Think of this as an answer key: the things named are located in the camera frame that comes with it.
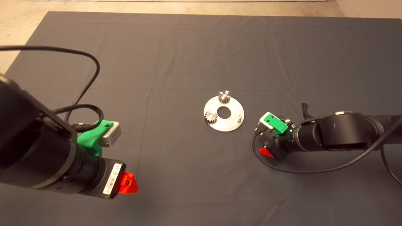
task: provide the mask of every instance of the floor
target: floor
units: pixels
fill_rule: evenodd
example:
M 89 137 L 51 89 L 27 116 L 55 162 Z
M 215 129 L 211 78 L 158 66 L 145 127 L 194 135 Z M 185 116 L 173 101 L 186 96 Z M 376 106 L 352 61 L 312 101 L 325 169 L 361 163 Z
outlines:
M 400 0 L 326 2 L 33 2 L 0 0 L 0 45 L 24 45 L 48 11 L 402 18 Z M 18 52 L 0 53 L 4 74 Z

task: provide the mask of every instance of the green 3d-printed part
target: green 3d-printed part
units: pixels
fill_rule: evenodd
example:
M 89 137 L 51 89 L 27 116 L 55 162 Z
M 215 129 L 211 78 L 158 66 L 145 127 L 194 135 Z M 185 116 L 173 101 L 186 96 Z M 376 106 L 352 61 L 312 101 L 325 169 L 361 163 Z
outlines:
M 99 146 L 98 140 L 101 139 L 112 126 L 112 121 L 103 120 L 95 129 L 82 133 L 81 136 L 78 137 L 77 143 L 93 155 L 101 157 L 102 147 Z
M 279 135 L 283 134 L 287 130 L 286 123 L 282 122 L 279 118 L 277 118 L 273 114 L 268 114 L 264 118 L 264 121 L 266 121 L 269 125 L 274 127 L 274 129 L 276 129 L 275 137 L 278 137 Z

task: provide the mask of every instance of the metal gear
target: metal gear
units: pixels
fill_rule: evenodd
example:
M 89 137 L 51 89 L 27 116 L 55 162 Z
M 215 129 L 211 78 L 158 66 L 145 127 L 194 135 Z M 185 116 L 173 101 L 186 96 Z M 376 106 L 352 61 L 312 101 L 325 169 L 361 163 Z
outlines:
M 219 102 L 226 104 L 230 101 L 230 92 L 229 90 L 220 91 L 218 94 Z
M 218 114 L 217 113 L 212 113 L 211 111 L 207 111 L 204 115 L 205 121 L 208 124 L 213 124 L 216 122 L 218 119 Z

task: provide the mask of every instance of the table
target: table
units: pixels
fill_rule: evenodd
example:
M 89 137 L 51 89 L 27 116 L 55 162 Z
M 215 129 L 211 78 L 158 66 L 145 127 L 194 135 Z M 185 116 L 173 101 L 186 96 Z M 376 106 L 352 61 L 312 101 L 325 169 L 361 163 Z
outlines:
M 267 168 L 251 150 L 270 111 L 302 120 L 349 110 L 400 114 L 400 19 L 49 12 L 27 45 L 94 54 L 101 72 L 81 103 L 99 106 L 123 134 L 104 157 L 127 163 L 136 195 L 103 200 L 0 185 L 4 225 L 400 225 L 402 190 L 380 153 L 333 173 Z M 50 109 L 72 103 L 90 60 L 20 53 L 6 76 Z M 245 111 L 237 130 L 203 120 L 228 89 Z M 71 122 L 91 122 L 89 112 Z M 400 145 L 386 146 L 402 176 Z M 359 152 L 295 153 L 281 166 L 326 168 Z

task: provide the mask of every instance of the black cable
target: black cable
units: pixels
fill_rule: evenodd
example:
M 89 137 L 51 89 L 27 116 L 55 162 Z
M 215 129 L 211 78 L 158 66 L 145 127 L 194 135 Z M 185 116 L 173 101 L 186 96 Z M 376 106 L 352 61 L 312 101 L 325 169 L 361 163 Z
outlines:
M 100 108 L 98 108 L 97 106 L 95 106 L 95 105 L 90 105 L 90 104 L 71 105 L 71 106 L 68 106 L 68 107 L 62 107 L 62 108 L 58 108 L 56 110 L 53 110 L 53 113 L 61 114 L 61 113 L 65 113 L 65 112 L 71 112 L 73 110 L 77 110 L 77 109 L 80 109 L 80 108 L 88 108 L 88 109 L 91 109 L 91 110 L 95 111 L 98 114 L 99 119 L 95 124 L 82 124 L 82 123 L 80 123 L 80 124 L 72 125 L 72 127 L 77 132 L 83 133 L 83 132 L 86 132 L 86 131 L 90 131 L 90 130 L 95 129 L 96 127 L 98 127 L 101 124 L 104 115 L 103 115 L 102 110 Z
M 398 180 L 398 178 L 395 176 L 395 174 L 391 171 L 390 166 L 388 165 L 387 159 L 385 158 L 385 153 L 384 153 L 384 148 L 381 148 L 381 158 L 382 161 L 384 162 L 384 166 L 385 168 L 388 170 L 388 172 L 390 173 L 390 175 L 396 180 L 396 182 L 398 182 L 399 185 L 402 186 L 402 182 L 400 180 Z
M 308 104 L 307 103 L 301 103 L 301 107 L 302 107 L 301 109 L 303 111 L 303 118 L 305 120 L 314 118 L 311 114 L 308 113 L 308 110 L 307 110 Z
M 33 45 L 10 45 L 10 46 L 0 46 L 0 51 L 14 51 L 14 50 L 39 50 L 39 51 L 53 51 L 53 52 L 62 52 L 62 53 L 70 53 L 70 54 L 76 54 L 76 55 L 82 55 L 86 56 L 90 59 L 92 59 L 95 62 L 96 65 L 96 70 L 92 78 L 89 80 L 89 82 L 86 84 L 86 86 L 83 88 L 81 93 L 78 95 L 78 97 L 74 100 L 72 105 L 76 105 L 81 98 L 84 96 L 84 94 L 87 92 L 89 87 L 92 85 L 92 83 L 95 81 L 95 79 L 98 77 L 100 67 L 101 65 L 99 64 L 98 59 L 94 57 L 92 54 L 89 54 L 87 52 L 79 51 L 79 50 L 74 50 L 74 49 L 66 49 L 66 48 L 61 48 L 61 47 L 52 47 L 52 46 L 33 46 Z M 64 121 L 68 123 L 68 120 L 70 118 L 71 111 L 68 111 L 66 114 L 66 117 L 64 118 Z
M 352 165 L 353 163 L 359 161 L 360 159 L 362 159 L 364 156 L 366 156 L 367 154 L 369 154 L 371 151 L 378 149 L 379 147 L 381 147 L 384 142 L 387 140 L 387 138 L 392 134 L 392 132 L 402 123 L 402 116 L 398 118 L 398 120 L 392 124 L 387 131 L 385 131 L 369 148 L 367 148 L 365 151 L 363 151 L 361 154 L 359 154 L 358 156 L 356 156 L 355 158 L 351 159 L 350 161 L 336 166 L 336 167 L 332 167 L 332 168 L 327 168 L 327 169 L 321 169 L 321 170 L 311 170 L 311 171 L 297 171 L 297 170 L 289 170 L 289 169 L 283 169 L 277 166 L 274 166 L 272 164 L 270 164 L 269 162 L 267 162 L 262 156 L 261 154 L 256 150 L 255 148 L 255 139 L 257 138 L 258 134 L 255 134 L 254 139 L 252 140 L 252 149 L 254 151 L 255 156 L 265 165 L 267 165 L 268 167 L 271 167 L 273 169 L 276 169 L 278 171 L 282 171 L 285 173 L 297 173 L 297 174 L 308 174 L 308 173 L 326 173 L 326 172 L 332 172 L 332 171 L 336 171 L 336 170 L 340 170 L 343 169 L 347 166 Z

